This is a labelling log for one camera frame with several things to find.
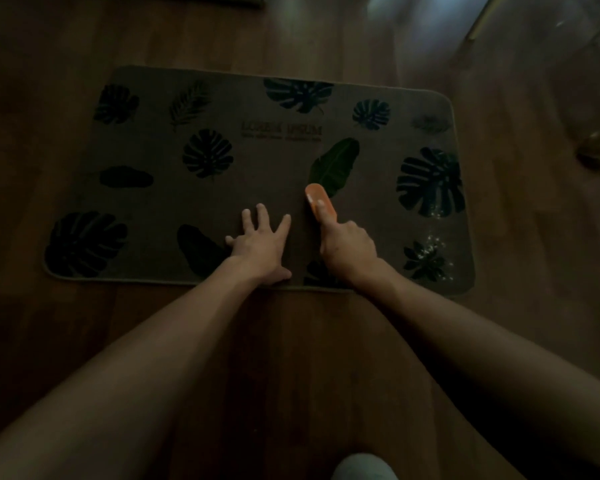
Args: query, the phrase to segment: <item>orange object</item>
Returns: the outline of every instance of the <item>orange object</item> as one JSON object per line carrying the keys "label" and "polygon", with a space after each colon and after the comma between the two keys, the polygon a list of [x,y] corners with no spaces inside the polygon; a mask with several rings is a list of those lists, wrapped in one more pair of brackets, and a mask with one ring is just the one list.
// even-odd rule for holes
{"label": "orange object", "polygon": [[309,202],[311,211],[318,222],[320,222],[320,218],[318,217],[318,211],[316,210],[315,205],[319,200],[324,202],[327,212],[332,215],[335,220],[338,220],[336,209],[333,208],[333,204],[331,203],[329,196],[322,185],[309,184],[304,189],[304,194],[306,195],[306,201]]}

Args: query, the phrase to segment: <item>rug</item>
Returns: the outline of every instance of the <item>rug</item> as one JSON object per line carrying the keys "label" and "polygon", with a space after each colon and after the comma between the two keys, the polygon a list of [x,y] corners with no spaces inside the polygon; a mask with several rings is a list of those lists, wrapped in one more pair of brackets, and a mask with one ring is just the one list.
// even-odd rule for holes
{"label": "rug", "polygon": [[304,200],[325,186],[378,255],[440,294],[473,286],[449,99],[431,91],[127,66],[95,108],[50,233],[59,278],[193,285],[227,256],[240,211],[292,216],[291,289],[346,286],[320,260]]}

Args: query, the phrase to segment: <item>mat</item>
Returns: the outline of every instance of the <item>mat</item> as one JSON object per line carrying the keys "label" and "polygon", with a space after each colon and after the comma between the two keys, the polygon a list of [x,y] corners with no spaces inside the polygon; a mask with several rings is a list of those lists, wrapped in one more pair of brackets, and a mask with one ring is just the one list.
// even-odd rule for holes
{"label": "mat", "polygon": [[444,295],[474,281],[450,101],[438,93],[127,66],[91,136],[45,250],[59,278],[195,284],[227,256],[240,211],[293,224],[294,289],[344,289],[304,201],[325,186],[341,222]]}

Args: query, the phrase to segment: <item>monstera leaf print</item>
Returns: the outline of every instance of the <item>monstera leaf print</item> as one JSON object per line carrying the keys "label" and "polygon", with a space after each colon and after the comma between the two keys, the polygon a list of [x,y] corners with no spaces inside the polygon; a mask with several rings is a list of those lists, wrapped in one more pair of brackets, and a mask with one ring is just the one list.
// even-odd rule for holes
{"label": "monstera leaf print", "polygon": [[153,184],[153,177],[145,171],[120,165],[102,170],[100,183],[112,189],[144,188]]}
{"label": "monstera leaf print", "polygon": [[196,175],[200,178],[213,178],[233,163],[233,157],[227,154],[231,148],[231,143],[223,139],[220,133],[200,130],[184,147],[182,161],[189,171],[197,172]]}
{"label": "monstera leaf print", "polygon": [[451,128],[451,124],[448,120],[428,114],[423,114],[419,118],[414,118],[411,121],[411,126],[429,134],[444,133]]}
{"label": "monstera leaf print", "polygon": [[195,81],[192,85],[178,94],[169,107],[173,131],[180,125],[186,125],[196,119],[210,103],[209,90],[202,80]]}
{"label": "monstera leaf print", "polygon": [[202,234],[200,229],[183,224],[178,229],[178,247],[191,270],[200,278],[213,273],[229,252]]}
{"label": "monstera leaf print", "polygon": [[308,113],[317,107],[324,114],[320,104],[327,102],[333,84],[327,82],[309,82],[294,79],[264,79],[267,96],[280,103],[285,109],[299,106],[297,112]]}
{"label": "monstera leaf print", "polygon": [[418,213],[425,217],[446,217],[453,208],[464,210],[464,195],[460,179],[460,165],[456,156],[442,150],[423,148],[423,159],[406,158],[398,177],[396,192],[405,209],[413,209],[422,201]]}
{"label": "monstera leaf print", "polygon": [[359,153],[360,144],[357,140],[346,138],[337,142],[313,162],[308,183],[322,185],[327,195],[333,197],[347,183]]}
{"label": "monstera leaf print", "polygon": [[385,126],[389,122],[389,116],[391,116],[389,104],[378,99],[360,101],[353,108],[353,120],[371,131],[377,131],[380,126]]}
{"label": "monstera leaf print", "polygon": [[305,277],[304,286],[316,286],[320,288],[341,288],[348,289],[349,287],[332,275],[327,269],[327,265],[323,261],[311,261],[306,267],[306,272],[311,274],[311,277]]}
{"label": "monstera leaf print", "polygon": [[134,115],[140,104],[138,96],[132,96],[131,91],[124,86],[110,84],[100,93],[100,100],[93,119],[106,125],[124,123]]}
{"label": "monstera leaf print", "polygon": [[425,247],[418,241],[414,241],[413,249],[405,248],[404,254],[408,258],[404,268],[407,271],[415,269],[415,272],[411,275],[412,280],[426,278],[435,282],[439,278],[443,280],[446,278],[445,272],[442,271],[445,259],[438,256],[437,246],[429,245]]}
{"label": "monstera leaf print", "polygon": [[54,226],[45,263],[58,276],[95,278],[118,255],[127,237],[127,226],[115,224],[111,214],[73,212]]}

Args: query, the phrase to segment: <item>forearm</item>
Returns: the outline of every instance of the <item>forearm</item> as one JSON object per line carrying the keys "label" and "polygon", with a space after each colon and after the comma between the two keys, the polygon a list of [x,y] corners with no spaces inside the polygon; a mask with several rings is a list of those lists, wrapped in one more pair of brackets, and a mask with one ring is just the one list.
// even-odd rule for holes
{"label": "forearm", "polygon": [[0,435],[0,479],[135,475],[256,285],[229,258],[94,357]]}
{"label": "forearm", "polygon": [[[536,437],[600,467],[599,380],[417,286],[384,262],[358,286],[386,312],[427,366],[435,357],[455,374],[454,380],[465,382],[453,391],[456,397],[479,390]],[[500,419],[489,420],[497,424]]]}

